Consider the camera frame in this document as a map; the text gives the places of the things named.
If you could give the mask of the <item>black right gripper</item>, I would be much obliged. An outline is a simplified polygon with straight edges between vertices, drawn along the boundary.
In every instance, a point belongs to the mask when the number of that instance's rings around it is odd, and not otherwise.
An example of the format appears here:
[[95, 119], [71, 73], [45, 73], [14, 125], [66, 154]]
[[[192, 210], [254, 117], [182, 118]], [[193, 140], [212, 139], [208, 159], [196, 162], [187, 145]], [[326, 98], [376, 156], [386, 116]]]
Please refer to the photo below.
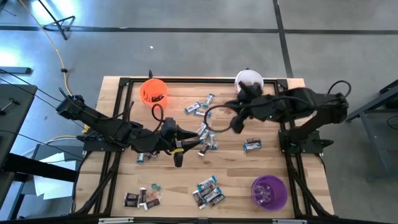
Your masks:
[[239, 82], [240, 92], [238, 94], [239, 109], [238, 117], [241, 120], [256, 118], [265, 121], [274, 117], [274, 103], [272, 95], [262, 95], [263, 90], [260, 83], [255, 82], [252, 86], [243, 81]]

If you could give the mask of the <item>black side table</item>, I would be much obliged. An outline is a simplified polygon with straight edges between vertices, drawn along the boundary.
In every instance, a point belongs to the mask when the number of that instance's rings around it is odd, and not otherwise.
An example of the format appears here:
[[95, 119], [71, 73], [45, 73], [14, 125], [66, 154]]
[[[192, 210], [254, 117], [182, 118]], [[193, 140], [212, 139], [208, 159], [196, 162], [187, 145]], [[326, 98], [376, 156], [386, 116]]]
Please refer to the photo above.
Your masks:
[[0, 116], [0, 163], [10, 153], [36, 92], [35, 85], [0, 84], [0, 109], [9, 103], [10, 98], [20, 103], [11, 106], [6, 110], [5, 115]]

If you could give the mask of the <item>orange plastic bucket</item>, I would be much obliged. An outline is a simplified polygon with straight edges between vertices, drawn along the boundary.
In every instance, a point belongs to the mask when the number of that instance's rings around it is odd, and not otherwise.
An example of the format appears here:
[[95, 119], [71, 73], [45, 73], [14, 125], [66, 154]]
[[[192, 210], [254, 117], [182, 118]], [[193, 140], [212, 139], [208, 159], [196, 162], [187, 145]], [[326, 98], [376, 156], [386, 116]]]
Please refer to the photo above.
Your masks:
[[[165, 108], [168, 102], [168, 91], [169, 89], [165, 82], [160, 79], [151, 78], [141, 85], [139, 89], [139, 96], [141, 101], [150, 108], [155, 104], [159, 104]], [[152, 103], [150, 98], [157, 95], [164, 95], [165, 97], [159, 102]]]

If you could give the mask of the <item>black aluminium table frame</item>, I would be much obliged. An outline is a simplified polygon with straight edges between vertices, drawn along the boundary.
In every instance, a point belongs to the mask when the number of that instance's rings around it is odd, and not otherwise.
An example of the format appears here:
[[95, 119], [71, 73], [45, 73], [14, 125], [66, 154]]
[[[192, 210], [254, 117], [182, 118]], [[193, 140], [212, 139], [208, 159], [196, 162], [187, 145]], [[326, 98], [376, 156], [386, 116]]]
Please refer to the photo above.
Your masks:
[[[184, 107], [197, 101], [203, 101], [209, 93], [215, 94], [215, 103], [234, 98], [236, 93], [234, 78], [188, 78], [163, 77], [168, 87], [165, 117], [172, 116], [183, 129], [196, 131], [201, 117], [185, 114]], [[142, 123], [149, 129], [155, 129], [150, 108], [139, 99], [139, 88], [144, 83], [142, 77], [104, 77], [96, 110], [110, 115], [114, 108], [125, 104], [127, 96], [135, 101], [131, 111], [131, 120]], [[100, 178], [111, 167], [115, 153], [92, 152], [80, 169], [76, 187], [75, 216], [88, 215], [84, 223], [103, 223], [99, 218], [132, 217], [133, 224], [140, 222], [157, 223], [195, 223], [217, 224], [232, 223], [272, 223], [272, 219], [294, 218], [294, 206], [306, 215], [302, 191], [295, 184], [296, 192], [290, 190], [285, 156], [279, 146], [279, 129], [289, 127], [266, 121], [246, 120], [241, 134], [231, 130], [216, 134], [219, 149], [207, 152], [200, 157], [200, 146], [184, 155], [183, 166], [174, 167], [172, 156], [161, 152], [155, 159], [143, 164], [136, 163], [137, 153], [125, 149], [120, 155], [117, 175], [109, 181], [92, 208], [84, 212], [84, 204], [99, 185]], [[243, 151], [242, 143], [247, 138], [261, 138], [262, 149]], [[311, 154], [302, 155], [302, 174], [313, 196], [328, 213], [334, 215], [328, 190], [326, 175], [321, 160]], [[196, 184], [214, 175], [226, 199], [214, 207], [198, 209], [192, 192]], [[257, 206], [251, 199], [251, 186], [261, 175], [275, 175], [281, 178], [288, 188], [287, 204], [282, 210], [269, 212]], [[162, 186], [160, 205], [145, 211], [141, 208], [124, 207], [124, 194], [137, 193], [139, 187], [150, 189], [150, 184]]]

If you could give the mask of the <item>black tripod stand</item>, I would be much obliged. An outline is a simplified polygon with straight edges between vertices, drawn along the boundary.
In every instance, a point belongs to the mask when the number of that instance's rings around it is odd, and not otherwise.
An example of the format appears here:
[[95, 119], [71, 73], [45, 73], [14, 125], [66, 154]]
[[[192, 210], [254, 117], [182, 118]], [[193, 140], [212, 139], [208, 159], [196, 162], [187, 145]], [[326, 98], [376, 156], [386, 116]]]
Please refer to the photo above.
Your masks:
[[47, 14], [50, 16], [52, 19], [52, 22], [49, 24], [46, 24], [43, 26], [44, 30], [50, 30], [51, 27], [56, 27], [61, 36], [63, 37], [64, 40], [68, 40], [66, 32], [69, 32], [74, 20], [76, 19], [75, 16], [69, 16], [69, 17], [64, 17], [62, 19], [57, 19], [51, 11], [48, 9], [48, 7], [43, 3], [42, 0], [38, 0], [40, 5], [44, 8], [44, 10], [47, 12]]

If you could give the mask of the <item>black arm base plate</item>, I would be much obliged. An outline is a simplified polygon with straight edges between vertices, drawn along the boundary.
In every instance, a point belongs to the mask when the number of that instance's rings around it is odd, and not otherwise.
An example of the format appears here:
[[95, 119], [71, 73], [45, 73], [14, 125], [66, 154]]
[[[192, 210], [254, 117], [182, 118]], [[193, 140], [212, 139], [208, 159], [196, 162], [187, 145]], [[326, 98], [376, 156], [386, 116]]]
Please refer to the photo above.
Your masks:
[[122, 152], [124, 148], [117, 146], [115, 144], [111, 144], [105, 141], [104, 137], [102, 137], [97, 132], [79, 135], [76, 137], [77, 140], [84, 143], [83, 150], [90, 152]]
[[315, 130], [298, 143], [288, 139], [289, 130], [279, 131], [280, 150], [288, 154], [323, 154], [323, 149], [334, 143], [331, 139], [321, 139], [319, 130]]

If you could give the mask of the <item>black table beam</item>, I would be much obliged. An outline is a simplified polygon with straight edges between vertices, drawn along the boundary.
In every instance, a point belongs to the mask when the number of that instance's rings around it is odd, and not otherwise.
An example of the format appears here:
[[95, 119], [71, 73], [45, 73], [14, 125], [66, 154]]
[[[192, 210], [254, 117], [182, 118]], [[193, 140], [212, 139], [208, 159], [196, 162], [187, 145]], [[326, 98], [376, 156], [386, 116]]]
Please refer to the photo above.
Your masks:
[[18, 182], [25, 182], [29, 176], [33, 175], [68, 182], [74, 182], [77, 177], [77, 171], [74, 168], [70, 170], [12, 153], [9, 153], [0, 163], [0, 170], [13, 174], [12, 179]]

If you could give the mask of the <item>white papers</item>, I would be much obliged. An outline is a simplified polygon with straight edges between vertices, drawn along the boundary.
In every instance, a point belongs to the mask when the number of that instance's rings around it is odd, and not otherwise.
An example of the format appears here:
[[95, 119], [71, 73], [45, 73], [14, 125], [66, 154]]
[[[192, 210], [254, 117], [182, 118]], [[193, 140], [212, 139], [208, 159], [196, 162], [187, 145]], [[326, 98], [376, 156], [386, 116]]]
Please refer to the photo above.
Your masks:
[[[41, 162], [49, 163], [70, 170], [76, 169], [76, 160], [66, 161], [63, 152], [54, 154]], [[70, 197], [74, 182], [65, 180], [50, 179], [41, 176], [34, 176], [34, 186], [37, 196], [43, 195], [44, 200], [53, 198]]]

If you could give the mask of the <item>purple plastic bowl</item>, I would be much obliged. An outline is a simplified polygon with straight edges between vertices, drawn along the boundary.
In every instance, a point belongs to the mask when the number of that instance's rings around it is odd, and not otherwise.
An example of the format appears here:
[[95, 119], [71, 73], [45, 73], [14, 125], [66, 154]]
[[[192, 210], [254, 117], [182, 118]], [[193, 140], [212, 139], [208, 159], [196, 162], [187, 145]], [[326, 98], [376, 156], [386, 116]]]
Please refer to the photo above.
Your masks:
[[[274, 201], [267, 207], [259, 205], [253, 196], [253, 189], [256, 184], [259, 183], [267, 183], [269, 184], [272, 189], [274, 190]], [[264, 210], [276, 212], [281, 209], [283, 209], [287, 203], [288, 199], [288, 192], [287, 192], [287, 187], [285, 186], [284, 182], [282, 179], [274, 176], [274, 175], [262, 175], [258, 177], [251, 186], [251, 195], [252, 195], [252, 200], [254, 203], [260, 207], [262, 207]]]

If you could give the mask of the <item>clear wrapped candy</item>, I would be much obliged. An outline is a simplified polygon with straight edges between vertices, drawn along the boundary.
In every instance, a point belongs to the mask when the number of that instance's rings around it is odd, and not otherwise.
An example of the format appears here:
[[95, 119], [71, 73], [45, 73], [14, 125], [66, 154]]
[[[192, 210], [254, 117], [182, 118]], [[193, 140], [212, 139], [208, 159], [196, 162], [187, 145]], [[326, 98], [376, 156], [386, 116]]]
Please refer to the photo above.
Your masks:
[[254, 186], [253, 196], [259, 205], [267, 207], [274, 201], [274, 190], [269, 184], [261, 182]]

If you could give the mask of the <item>grey metal bar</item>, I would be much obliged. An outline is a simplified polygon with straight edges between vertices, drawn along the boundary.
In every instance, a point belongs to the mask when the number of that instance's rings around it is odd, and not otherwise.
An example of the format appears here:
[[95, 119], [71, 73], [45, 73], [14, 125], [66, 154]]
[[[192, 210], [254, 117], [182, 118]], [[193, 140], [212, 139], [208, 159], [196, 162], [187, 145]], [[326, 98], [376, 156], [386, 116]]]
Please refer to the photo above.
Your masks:
[[0, 67], [0, 73], [3, 71], [26, 75], [30, 75], [32, 73], [32, 69], [29, 67]]

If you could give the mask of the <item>black tool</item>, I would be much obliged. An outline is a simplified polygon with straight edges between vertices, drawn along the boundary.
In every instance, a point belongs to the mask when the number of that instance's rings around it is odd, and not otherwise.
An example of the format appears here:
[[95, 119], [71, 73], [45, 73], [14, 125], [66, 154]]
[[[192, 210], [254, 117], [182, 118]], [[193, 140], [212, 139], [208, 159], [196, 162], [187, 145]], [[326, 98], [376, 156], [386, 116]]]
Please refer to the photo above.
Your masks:
[[9, 99], [9, 103], [8, 103], [6, 106], [3, 106], [3, 107], [0, 109], [0, 116], [5, 115], [5, 114], [6, 114], [6, 110], [7, 110], [8, 108], [10, 108], [11, 106], [13, 106], [13, 105], [19, 105], [19, 104], [20, 104], [19, 101], [17, 101], [17, 100], [14, 99], [14, 98], [10, 98], [10, 99]]

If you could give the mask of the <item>white jack-o-lantern bucket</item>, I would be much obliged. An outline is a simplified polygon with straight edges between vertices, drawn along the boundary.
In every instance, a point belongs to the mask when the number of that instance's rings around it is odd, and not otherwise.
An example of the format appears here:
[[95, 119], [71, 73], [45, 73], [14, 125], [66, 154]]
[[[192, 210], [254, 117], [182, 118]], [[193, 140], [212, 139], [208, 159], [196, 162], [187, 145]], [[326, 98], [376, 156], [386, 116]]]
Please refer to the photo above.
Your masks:
[[242, 70], [236, 75], [234, 81], [236, 93], [239, 93], [241, 90], [239, 82], [243, 82], [247, 85], [253, 85], [255, 83], [258, 83], [261, 87], [264, 86], [264, 80], [262, 76], [258, 72], [251, 69]]

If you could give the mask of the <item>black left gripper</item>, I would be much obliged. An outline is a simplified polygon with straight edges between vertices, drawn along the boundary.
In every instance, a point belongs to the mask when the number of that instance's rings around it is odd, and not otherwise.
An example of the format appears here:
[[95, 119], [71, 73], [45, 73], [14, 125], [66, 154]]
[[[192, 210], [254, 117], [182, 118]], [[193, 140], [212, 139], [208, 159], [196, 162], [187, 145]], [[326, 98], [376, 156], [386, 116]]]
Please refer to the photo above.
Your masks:
[[173, 118], [165, 118], [160, 129], [160, 148], [177, 149], [179, 147], [177, 139], [182, 141], [183, 149], [192, 149], [201, 144], [200, 140], [186, 141], [184, 139], [196, 138], [196, 132], [187, 131], [177, 125]]

